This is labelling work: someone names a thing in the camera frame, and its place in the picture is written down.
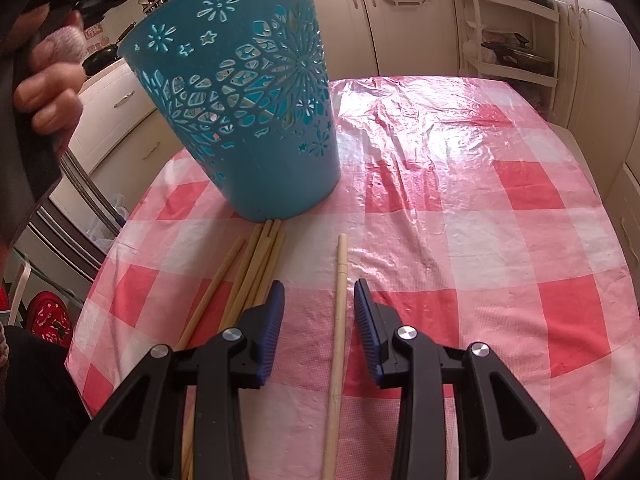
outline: red slipper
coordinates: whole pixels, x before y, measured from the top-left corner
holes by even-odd
[[[45,341],[64,348],[69,348],[74,334],[65,303],[47,290],[36,294],[29,303],[25,328]]]

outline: frying pan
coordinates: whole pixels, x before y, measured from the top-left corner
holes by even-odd
[[[131,23],[131,25],[129,25],[129,27],[120,34],[115,43],[108,44],[105,48],[100,49],[98,52],[94,52],[82,62],[82,67],[84,68],[87,77],[96,75],[100,70],[120,59],[118,57],[118,44],[124,40],[124,37],[129,34],[135,26],[136,22]]]

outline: blue wastebasket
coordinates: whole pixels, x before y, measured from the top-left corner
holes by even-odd
[[[118,54],[240,216],[290,218],[338,182],[313,0],[171,0]]]

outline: pink checkered tablecloth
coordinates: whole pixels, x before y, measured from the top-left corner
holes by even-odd
[[[377,301],[437,343],[489,343],[592,479],[636,414],[640,323],[616,235],[570,152],[502,82],[347,80],[332,85],[332,101],[342,177],[324,202],[285,222],[273,373],[263,389],[242,391],[252,479],[320,476],[341,232],[351,291],[367,278]],[[91,412],[152,345],[177,343],[228,248],[252,227],[185,150],[167,163],[76,327],[66,364]],[[216,331],[235,265],[193,345]],[[336,478],[387,480],[399,391],[374,386],[352,309],[350,297]]]

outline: silver screw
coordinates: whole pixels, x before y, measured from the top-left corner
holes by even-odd
[[[412,326],[404,325],[398,329],[398,337],[400,339],[415,339],[417,335],[418,331]]]
[[[486,343],[473,343],[471,345],[471,351],[477,355],[478,357],[485,357],[487,355],[489,355],[489,345],[487,345]]]
[[[151,349],[151,357],[161,359],[169,353],[169,347],[167,345],[156,345]]]
[[[239,328],[227,328],[222,337],[227,341],[238,341],[242,337],[242,331]]]

